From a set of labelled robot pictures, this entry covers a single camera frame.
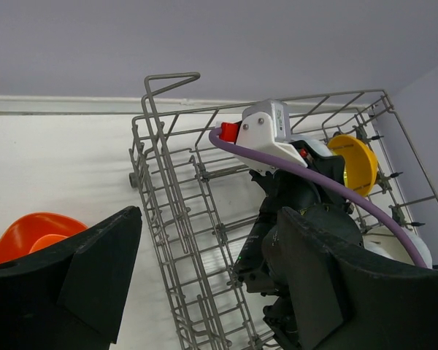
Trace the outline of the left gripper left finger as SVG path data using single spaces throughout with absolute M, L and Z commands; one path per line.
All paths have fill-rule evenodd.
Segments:
M 128 206 L 0 264 L 0 349 L 109 349 L 118 340 L 142 233 Z

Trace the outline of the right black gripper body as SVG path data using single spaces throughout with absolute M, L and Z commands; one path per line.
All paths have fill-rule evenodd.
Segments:
M 318 154 L 309 144 L 296 144 L 298 151 L 306 151 L 304 159 L 308 169 L 334 180 L 344 183 L 345 161 L 342 156 L 330 152 L 327 156 Z M 260 174 L 251 170 L 252 181 L 265 192 L 265 198 L 259 208 L 259 219 L 275 219 L 283 207 L 295 211 L 310 209 L 336 212 L 339 215 L 351 214 L 350 205 L 341 195 L 326 187 L 304 179 L 282 169 L 273 174 Z

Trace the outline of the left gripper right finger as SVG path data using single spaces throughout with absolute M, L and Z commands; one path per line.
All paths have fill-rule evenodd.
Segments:
M 438 271 L 382 257 L 278 214 L 303 349 L 438 349 Z

